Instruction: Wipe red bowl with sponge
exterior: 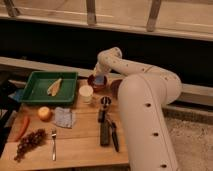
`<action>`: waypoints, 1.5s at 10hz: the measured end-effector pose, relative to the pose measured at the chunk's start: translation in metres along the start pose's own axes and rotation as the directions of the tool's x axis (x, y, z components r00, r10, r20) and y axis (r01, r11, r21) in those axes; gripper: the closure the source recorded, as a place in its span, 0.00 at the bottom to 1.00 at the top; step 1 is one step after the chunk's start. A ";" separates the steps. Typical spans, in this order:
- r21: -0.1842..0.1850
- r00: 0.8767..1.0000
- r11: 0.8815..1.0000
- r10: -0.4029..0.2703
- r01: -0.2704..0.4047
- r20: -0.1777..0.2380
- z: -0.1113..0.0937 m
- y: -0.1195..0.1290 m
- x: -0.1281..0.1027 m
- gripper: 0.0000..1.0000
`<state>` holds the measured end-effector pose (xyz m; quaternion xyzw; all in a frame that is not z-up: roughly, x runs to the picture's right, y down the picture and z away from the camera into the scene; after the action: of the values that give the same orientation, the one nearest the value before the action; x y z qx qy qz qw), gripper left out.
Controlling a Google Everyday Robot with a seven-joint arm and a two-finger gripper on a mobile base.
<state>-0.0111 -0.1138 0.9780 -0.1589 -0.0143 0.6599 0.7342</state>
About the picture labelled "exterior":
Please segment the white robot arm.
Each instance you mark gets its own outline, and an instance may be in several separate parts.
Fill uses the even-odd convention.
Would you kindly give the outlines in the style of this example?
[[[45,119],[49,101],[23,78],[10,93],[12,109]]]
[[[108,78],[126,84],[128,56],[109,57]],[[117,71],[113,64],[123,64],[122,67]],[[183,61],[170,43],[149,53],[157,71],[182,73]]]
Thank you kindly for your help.
[[[154,65],[125,60],[117,47],[97,55],[95,73],[112,70],[125,76],[118,108],[131,171],[180,171],[162,111],[180,96],[180,78]]]

